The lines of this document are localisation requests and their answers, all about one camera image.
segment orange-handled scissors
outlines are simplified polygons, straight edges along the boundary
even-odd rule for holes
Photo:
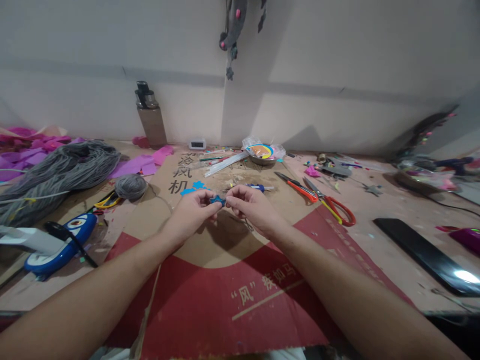
[[[326,196],[325,194],[323,194],[306,177],[304,177],[303,180],[308,185],[308,187],[315,192],[315,194],[318,196],[318,199],[321,201],[321,203],[326,206],[326,208],[331,212],[331,214],[338,220],[338,222],[341,225],[345,225],[346,227],[351,227],[357,223],[357,219],[355,219],[355,215],[349,210],[348,207],[343,205],[341,202],[335,200],[333,197]],[[349,218],[348,220],[345,220],[343,217],[340,216],[336,206],[341,208],[348,215],[348,218]]]
[[[319,199],[317,198],[317,195],[311,191],[310,189],[307,189],[306,187],[302,186],[297,180],[293,180],[289,178],[286,175],[283,175],[281,172],[275,171],[275,174],[277,174],[280,178],[286,181],[288,185],[290,185],[292,188],[297,190],[300,194],[304,195],[308,200],[310,200],[312,203],[316,203]]]

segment hand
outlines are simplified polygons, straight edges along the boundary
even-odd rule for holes
[[[213,191],[201,189],[181,198],[161,230],[161,234],[172,241],[174,250],[182,246],[205,220],[217,220],[217,212],[222,208],[222,204],[210,204],[210,199],[215,196]]]
[[[287,224],[265,195],[250,186],[231,188],[226,194],[226,207],[239,219],[247,218],[258,233],[269,240]]]

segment white device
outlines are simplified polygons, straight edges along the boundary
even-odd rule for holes
[[[188,148],[190,150],[205,150],[207,148],[207,142],[203,137],[193,138],[188,142]]]
[[[0,244],[26,246],[46,256],[57,253],[65,246],[65,241],[34,227],[0,226],[0,232],[4,234]]]

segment hanging felt decoration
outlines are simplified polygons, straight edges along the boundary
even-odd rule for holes
[[[226,68],[226,78],[228,80],[233,80],[234,71],[232,70],[232,62],[237,58],[239,52],[237,48],[237,40],[244,27],[248,0],[229,0],[225,3],[225,31],[220,34],[218,46],[220,46],[220,49],[225,52],[230,49],[229,62]],[[267,0],[261,0],[260,9],[263,9],[263,14],[258,23],[258,32],[264,27],[264,21],[267,17]]]

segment red-handled scissors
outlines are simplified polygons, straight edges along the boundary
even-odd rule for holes
[[[357,219],[355,219],[355,215],[353,212],[349,210],[348,207],[343,205],[341,202],[335,200],[331,196],[326,196],[323,194],[310,180],[308,180],[306,177],[303,178],[303,180],[306,182],[308,187],[312,189],[316,195],[318,196],[318,199],[324,204],[328,210],[332,213],[332,215],[338,220],[338,222],[342,225],[345,225],[346,227],[353,226],[357,223]],[[348,220],[345,220],[338,212],[336,206],[337,205],[339,208],[341,208],[347,215],[348,215]]]

